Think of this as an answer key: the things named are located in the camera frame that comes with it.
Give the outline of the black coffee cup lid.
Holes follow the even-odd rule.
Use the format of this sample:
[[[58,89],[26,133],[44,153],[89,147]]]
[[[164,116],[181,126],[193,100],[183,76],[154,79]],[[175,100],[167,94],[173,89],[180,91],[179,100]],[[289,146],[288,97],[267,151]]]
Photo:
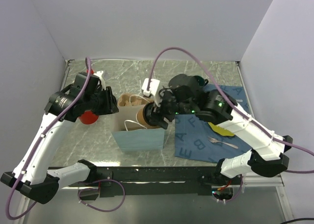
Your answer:
[[[143,119],[150,126],[157,126],[153,116],[154,103],[148,103],[143,108]]]

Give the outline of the light blue paper bag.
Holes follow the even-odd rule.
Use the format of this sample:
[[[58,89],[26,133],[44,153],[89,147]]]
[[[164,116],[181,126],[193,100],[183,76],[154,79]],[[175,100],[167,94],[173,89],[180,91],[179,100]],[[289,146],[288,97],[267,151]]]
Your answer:
[[[136,121],[138,110],[145,105],[118,106],[119,112],[112,116],[110,129],[120,150],[163,149],[165,130],[157,126],[145,128]]]

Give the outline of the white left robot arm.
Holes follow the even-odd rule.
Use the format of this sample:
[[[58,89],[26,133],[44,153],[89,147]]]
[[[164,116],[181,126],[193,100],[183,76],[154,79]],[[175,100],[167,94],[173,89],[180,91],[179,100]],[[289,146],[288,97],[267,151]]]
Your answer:
[[[31,146],[13,171],[3,173],[1,182],[13,187],[21,175],[15,189],[40,204],[48,203],[59,189],[74,183],[93,185],[97,180],[97,167],[87,160],[81,159],[61,169],[49,169],[65,135],[88,111],[97,116],[119,111],[111,87],[105,84],[103,71],[91,76],[80,72],[72,84],[50,96]]]

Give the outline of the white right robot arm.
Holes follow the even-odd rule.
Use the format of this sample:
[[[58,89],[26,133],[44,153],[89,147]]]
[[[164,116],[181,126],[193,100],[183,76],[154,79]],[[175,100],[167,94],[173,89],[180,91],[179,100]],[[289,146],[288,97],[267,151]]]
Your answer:
[[[274,177],[288,169],[289,158],[284,154],[290,149],[289,136],[280,136],[257,122],[230,95],[218,89],[206,90],[208,80],[198,75],[179,74],[168,87],[159,80],[146,78],[143,95],[154,101],[144,108],[148,125],[168,128],[176,115],[192,114],[199,120],[212,123],[233,133],[251,149],[234,158],[220,159],[209,178],[217,185],[226,184],[231,178],[247,172],[263,177]]]

